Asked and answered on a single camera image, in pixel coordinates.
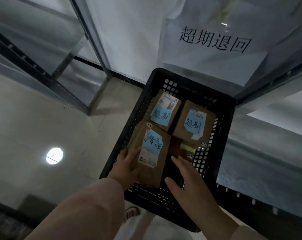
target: hand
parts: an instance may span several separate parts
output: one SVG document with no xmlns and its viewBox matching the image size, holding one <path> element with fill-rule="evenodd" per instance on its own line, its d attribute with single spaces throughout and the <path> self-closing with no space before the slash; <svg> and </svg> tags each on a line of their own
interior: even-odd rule
<svg viewBox="0 0 302 240">
<path fill-rule="evenodd" d="M 128 154 L 128 149 L 123 149 L 116 162 L 113 164 L 112 170 L 109 172 L 108 178 L 112 178 L 120 183 L 123 190 L 129 189 L 131 184 L 137 179 L 139 174 L 138 168 L 131 170 L 131 162 L 135 156 L 140 153 L 141 148 L 135 149 Z"/>
<path fill-rule="evenodd" d="M 220 209 L 198 171 L 187 160 L 180 156 L 171 159 L 185 181 L 184 189 L 169 177 L 165 183 L 181 208 L 208 240 L 229 240 L 238 224 Z"/>
</svg>

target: person's right hand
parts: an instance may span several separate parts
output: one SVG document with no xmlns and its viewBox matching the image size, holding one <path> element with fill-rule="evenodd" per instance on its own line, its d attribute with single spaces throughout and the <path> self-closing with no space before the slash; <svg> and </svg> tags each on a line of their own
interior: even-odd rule
<svg viewBox="0 0 302 240">
<path fill-rule="evenodd" d="M 220 209 L 198 171 L 187 160 L 180 156 L 171 158 L 185 181 L 184 189 L 169 177 L 165 183 L 181 208 L 208 240 L 230 239 L 238 224 Z"/>
</svg>

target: white paper sign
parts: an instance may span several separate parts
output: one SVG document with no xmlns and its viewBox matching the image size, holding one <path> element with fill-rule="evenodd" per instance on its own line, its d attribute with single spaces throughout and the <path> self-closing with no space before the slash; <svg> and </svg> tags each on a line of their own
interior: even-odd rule
<svg viewBox="0 0 302 240">
<path fill-rule="evenodd" d="M 162 61 L 244 86 L 295 28 L 288 16 L 243 0 L 186 0 L 166 26 Z"/>
</svg>

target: person's left hand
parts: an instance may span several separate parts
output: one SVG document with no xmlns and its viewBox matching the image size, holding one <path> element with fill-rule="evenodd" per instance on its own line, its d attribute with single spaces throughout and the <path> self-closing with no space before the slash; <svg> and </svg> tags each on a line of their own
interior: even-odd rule
<svg viewBox="0 0 302 240">
<path fill-rule="evenodd" d="M 138 168 L 131 170 L 131 162 L 140 151 L 141 148 L 138 148 L 128 153 L 127 148 L 123 149 L 107 176 L 119 182 L 124 191 L 129 189 L 131 184 L 137 179 Z"/>
</svg>

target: black baseboard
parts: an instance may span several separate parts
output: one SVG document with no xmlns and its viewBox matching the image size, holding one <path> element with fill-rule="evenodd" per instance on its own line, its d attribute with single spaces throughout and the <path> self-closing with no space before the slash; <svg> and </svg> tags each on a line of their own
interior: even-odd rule
<svg viewBox="0 0 302 240">
<path fill-rule="evenodd" d="M 75 56 L 74 60 L 78 60 L 80 62 L 83 62 L 84 64 L 87 64 L 87 65 L 89 65 L 91 67 L 94 67 L 96 69 L 99 69 L 99 70 L 103 71 L 103 68 L 100 65 L 97 65 L 97 64 L 95 64 L 95 63 L 93 63 L 91 61 L 85 60 L 85 59 L 83 59 L 81 57 Z M 127 83 L 130 83 L 130 84 L 132 84 L 134 86 L 137 86 L 139 88 L 144 88 L 145 87 L 145 84 L 143 84 L 143 83 L 141 83 L 139 81 L 133 80 L 131 78 L 128 78 L 127 76 L 122 75 L 122 74 L 120 74 L 118 72 L 111 71 L 111 74 L 112 74 L 112 76 L 114 76 L 114 77 L 116 77 L 118 79 L 121 79 L 121 80 L 123 80 L 123 81 L 125 81 Z"/>
</svg>

